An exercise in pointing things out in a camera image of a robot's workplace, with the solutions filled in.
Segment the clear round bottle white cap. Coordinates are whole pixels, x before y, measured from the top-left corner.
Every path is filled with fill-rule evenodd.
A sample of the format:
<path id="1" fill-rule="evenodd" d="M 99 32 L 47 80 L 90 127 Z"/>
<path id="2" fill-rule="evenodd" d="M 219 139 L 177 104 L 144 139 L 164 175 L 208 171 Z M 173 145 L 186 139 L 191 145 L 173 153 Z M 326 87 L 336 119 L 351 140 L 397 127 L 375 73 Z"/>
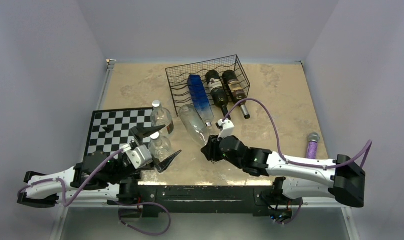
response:
<path id="1" fill-rule="evenodd" d="M 160 162 L 173 153 L 170 141 L 165 136 L 160 135 L 159 132 L 150 135 L 148 150 Z"/>

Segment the clear bottle silver cap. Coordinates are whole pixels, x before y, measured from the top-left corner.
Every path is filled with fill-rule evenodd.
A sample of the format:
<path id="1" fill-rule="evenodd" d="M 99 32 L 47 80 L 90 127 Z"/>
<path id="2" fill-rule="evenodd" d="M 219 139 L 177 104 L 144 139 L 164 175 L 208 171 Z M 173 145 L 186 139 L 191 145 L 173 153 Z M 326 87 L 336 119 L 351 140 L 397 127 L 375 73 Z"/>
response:
<path id="1" fill-rule="evenodd" d="M 152 102 L 152 108 L 153 110 L 150 115 L 151 125 L 153 127 L 164 125 L 165 127 L 159 131 L 159 134 L 168 138 L 174 130 L 174 124 L 170 112 L 162 107 L 159 100 L 154 100 Z"/>

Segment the clear wine bottle dark label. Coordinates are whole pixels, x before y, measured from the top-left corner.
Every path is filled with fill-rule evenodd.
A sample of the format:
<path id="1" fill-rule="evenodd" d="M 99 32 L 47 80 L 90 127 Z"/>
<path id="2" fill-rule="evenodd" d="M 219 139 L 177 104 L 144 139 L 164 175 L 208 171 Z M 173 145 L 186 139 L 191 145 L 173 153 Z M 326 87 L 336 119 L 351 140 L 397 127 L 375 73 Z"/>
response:
<path id="1" fill-rule="evenodd" d="M 206 146 L 210 133 L 195 108 L 191 104 L 182 106 L 178 117 L 192 140 L 201 148 Z"/>

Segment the dark wine bottle white label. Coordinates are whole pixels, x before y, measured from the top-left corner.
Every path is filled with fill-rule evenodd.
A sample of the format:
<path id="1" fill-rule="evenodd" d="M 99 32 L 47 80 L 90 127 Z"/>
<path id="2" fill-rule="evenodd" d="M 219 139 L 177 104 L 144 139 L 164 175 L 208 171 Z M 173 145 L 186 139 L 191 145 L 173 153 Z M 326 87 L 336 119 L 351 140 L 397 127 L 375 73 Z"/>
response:
<path id="1" fill-rule="evenodd" d="M 224 90 L 219 73 L 215 70 L 210 70 L 205 74 L 205 79 L 214 105 L 221 110 L 225 117 L 228 113 L 229 98 Z"/>

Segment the green wine bottle silver neck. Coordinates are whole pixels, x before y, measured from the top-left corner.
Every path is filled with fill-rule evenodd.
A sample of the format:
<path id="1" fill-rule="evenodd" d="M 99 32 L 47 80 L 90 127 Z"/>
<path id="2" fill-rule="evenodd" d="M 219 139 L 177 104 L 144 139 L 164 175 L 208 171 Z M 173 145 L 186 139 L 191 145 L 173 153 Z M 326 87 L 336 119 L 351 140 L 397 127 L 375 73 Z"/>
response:
<path id="1" fill-rule="evenodd" d="M 247 98 L 246 93 L 243 90 L 243 87 L 239 80 L 237 79 L 236 74 L 232 70 L 226 70 L 222 74 L 222 79 L 225 83 L 225 87 L 231 97 L 231 101 L 236 104 L 240 100 Z"/>

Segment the blue square glass bottle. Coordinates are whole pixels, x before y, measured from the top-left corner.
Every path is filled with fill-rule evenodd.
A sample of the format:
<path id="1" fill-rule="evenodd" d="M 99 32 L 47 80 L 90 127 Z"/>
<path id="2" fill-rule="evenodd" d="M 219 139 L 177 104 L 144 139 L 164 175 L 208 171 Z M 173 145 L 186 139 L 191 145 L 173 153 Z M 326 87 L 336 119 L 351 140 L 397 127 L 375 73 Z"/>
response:
<path id="1" fill-rule="evenodd" d="M 211 127 L 214 116 L 200 76 L 190 74 L 187 79 L 187 87 L 194 108 L 204 121 L 205 125 Z"/>

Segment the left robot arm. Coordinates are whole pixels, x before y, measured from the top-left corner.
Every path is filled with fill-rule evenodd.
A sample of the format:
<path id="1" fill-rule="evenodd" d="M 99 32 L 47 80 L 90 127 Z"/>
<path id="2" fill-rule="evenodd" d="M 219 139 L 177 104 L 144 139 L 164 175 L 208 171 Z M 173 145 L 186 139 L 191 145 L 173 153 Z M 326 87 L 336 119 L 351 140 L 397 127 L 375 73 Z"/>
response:
<path id="1" fill-rule="evenodd" d="M 138 204 L 140 172 L 154 165 L 154 157 L 142 140 L 164 126 L 132 127 L 132 140 L 114 152 L 97 150 L 66 170 L 42 174 L 28 171 L 17 203 L 32 208 L 68 207 L 74 201 Z"/>

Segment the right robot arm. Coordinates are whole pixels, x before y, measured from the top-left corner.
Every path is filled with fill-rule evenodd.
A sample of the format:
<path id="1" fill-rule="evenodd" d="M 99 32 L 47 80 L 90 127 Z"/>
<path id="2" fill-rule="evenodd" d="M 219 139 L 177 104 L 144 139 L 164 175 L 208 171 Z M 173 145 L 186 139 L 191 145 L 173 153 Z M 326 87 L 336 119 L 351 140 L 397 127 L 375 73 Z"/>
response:
<path id="1" fill-rule="evenodd" d="M 331 198 L 352 208 L 364 207 L 366 173 L 363 163 L 371 149 L 369 140 L 353 158 L 339 154 L 323 160 L 323 165 L 309 164 L 306 158 L 281 155 L 268 149 L 247 147 L 235 136 L 211 135 L 200 149 L 211 162 L 227 161 L 253 177 L 275 177 L 270 196 L 278 204 L 304 197 Z M 362 164 L 356 160 L 362 158 Z"/>

